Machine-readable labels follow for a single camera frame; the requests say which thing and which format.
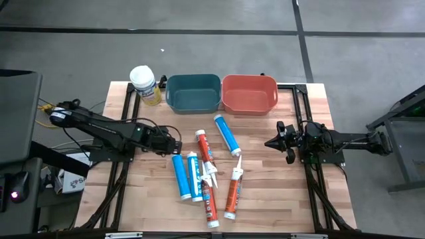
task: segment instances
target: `concrete floor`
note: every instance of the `concrete floor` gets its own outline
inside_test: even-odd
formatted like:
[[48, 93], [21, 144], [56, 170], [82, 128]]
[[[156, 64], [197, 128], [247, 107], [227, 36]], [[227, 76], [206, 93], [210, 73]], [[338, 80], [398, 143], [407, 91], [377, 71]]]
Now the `concrete floor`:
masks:
[[[425, 1], [298, 1], [306, 31], [425, 31]], [[12, 0], [0, 13], [0, 24], [296, 30], [290, 0]], [[307, 37], [306, 42], [314, 81], [325, 84], [339, 131], [366, 132], [367, 123], [425, 83], [424, 38]], [[111, 80], [128, 80], [140, 64], [149, 65], [157, 78], [265, 72], [279, 82], [305, 82], [298, 37], [0, 33], [0, 68], [42, 73], [41, 96], [51, 102], [80, 98], [90, 107], [105, 99]], [[69, 141], [62, 131], [38, 125], [34, 139], [47, 146]], [[425, 190], [386, 192], [402, 182], [394, 155], [344, 154], [359, 229], [425, 237]]]

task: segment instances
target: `wooden table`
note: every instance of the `wooden table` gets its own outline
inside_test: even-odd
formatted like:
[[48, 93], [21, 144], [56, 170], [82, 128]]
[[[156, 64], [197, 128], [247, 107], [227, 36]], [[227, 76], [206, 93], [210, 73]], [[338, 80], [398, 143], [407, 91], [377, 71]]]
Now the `wooden table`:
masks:
[[[106, 117], [120, 119], [127, 84], [111, 82], [104, 108]], [[307, 84], [307, 89], [313, 119], [333, 128], [325, 86]], [[230, 176], [237, 160], [231, 157], [214, 123], [213, 117], [216, 114], [224, 116], [243, 153], [244, 179], [236, 221], [223, 218]], [[177, 127], [183, 135], [183, 155], [190, 151], [201, 155], [195, 131], [205, 129], [218, 168], [219, 188], [215, 192], [220, 226], [207, 228], [203, 202], [180, 200], [171, 156], [161, 157], [154, 153], [141, 153], [136, 149], [135, 160], [130, 165], [127, 178], [120, 230], [313, 232], [302, 165], [298, 159], [294, 164], [288, 165], [285, 153], [264, 146], [265, 141], [276, 136], [277, 121], [296, 125], [293, 98], [289, 90], [280, 90], [278, 105], [266, 116], [229, 115], [222, 107], [215, 114], [182, 116], [174, 114], [163, 100], [156, 106], [141, 103], [139, 117], [147, 117], [159, 125]], [[178, 137], [172, 129], [170, 133]], [[76, 226], [86, 222], [104, 199], [110, 167], [111, 163], [105, 162], [90, 170]], [[334, 165], [323, 165], [323, 172], [330, 201], [347, 223], [355, 228], [344, 175]], [[114, 204], [115, 202], [112, 203], [110, 218], [114, 212]], [[324, 225], [323, 207], [319, 204], [318, 208]]]

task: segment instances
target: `orange plastic bin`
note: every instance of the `orange plastic bin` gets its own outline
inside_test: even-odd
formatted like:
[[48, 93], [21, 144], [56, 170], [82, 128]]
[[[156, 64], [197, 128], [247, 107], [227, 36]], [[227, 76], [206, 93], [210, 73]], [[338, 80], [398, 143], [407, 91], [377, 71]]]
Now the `orange plastic bin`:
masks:
[[270, 76], [228, 75], [221, 92], [230, 114], [264, 116], [278, 103], [278, 85]]

